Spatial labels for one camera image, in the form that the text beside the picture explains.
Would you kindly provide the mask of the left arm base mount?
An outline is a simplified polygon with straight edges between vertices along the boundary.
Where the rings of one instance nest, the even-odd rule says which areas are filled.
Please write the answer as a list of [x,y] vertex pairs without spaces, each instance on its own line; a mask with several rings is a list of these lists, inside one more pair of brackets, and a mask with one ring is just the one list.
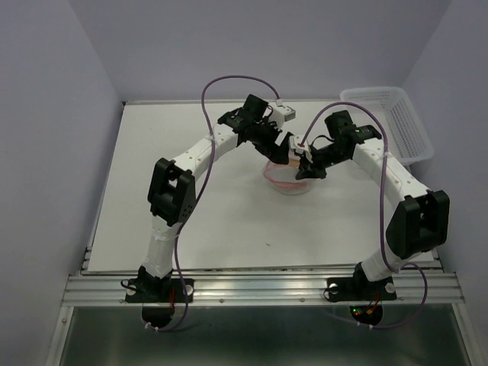
[[123,279],[121,287],[126,291],[127,303],[191,303],[193,295],[185,298],[179,278],[165,278],[155,281],[141,278]]

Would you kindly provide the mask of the white mesh laundry bag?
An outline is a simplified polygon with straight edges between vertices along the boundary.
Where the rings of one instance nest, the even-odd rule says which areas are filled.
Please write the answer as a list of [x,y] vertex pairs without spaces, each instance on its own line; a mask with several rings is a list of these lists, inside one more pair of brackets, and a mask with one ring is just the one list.
[[[293,151],[289,152],[289,161],[296,159],[300,161]],[[276,191],[287,195],[298,195],[307,193],[315,184],[316,179],[296,180],[297,169],[286,165],[274,164],[268,161],[263,168],[263,176],[268,184]]]

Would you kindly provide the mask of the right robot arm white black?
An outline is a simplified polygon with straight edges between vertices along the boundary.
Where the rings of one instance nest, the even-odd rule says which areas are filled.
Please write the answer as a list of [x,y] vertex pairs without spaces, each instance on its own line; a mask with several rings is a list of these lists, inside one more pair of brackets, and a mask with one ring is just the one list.
[[349,112],[339,111],[325,123],[332,142],[323,148],[310,145],[306,136],[290,139],[291,150],[300,157],[297,178],[324,178],[328,168],[351,160],[378,185],[380,202],[393,208],[390,220],[380,221],[380,248],[360,262],[361,273],[351,279],[353,293],[369,297],[378,281],[446,242],[450,198],[416,180],[389,152],[379,122],[358,127]]

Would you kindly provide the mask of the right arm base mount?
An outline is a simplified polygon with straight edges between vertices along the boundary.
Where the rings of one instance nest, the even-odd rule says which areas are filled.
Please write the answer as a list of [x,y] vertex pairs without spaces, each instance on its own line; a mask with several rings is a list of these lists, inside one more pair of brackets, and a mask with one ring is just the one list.
[[397,299],[392,277],[379,281],[369,281],[360,262],[349,277],[328,278],[324,297],[332,303],[361,302],[376,300],[393,301]]

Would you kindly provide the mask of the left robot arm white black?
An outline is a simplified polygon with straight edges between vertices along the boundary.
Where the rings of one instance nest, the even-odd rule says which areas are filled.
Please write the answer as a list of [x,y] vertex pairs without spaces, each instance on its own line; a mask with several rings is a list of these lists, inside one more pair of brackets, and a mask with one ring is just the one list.
[[146,258],[137,278],[152,300],[169,294],[166,279],[173,269],[172,256],[179,230],[196,208],[196,183],[209,180],[213,164],[242,143],[275,164],[289,163],[290,133],[282,130],[296,112],[278,99],[275,106],[249,95],[240,108],[222,115],[210,132],[190,149],[172,160],[161,158],[155,164],[149,185],[148,202],[152,214],[152,235]]

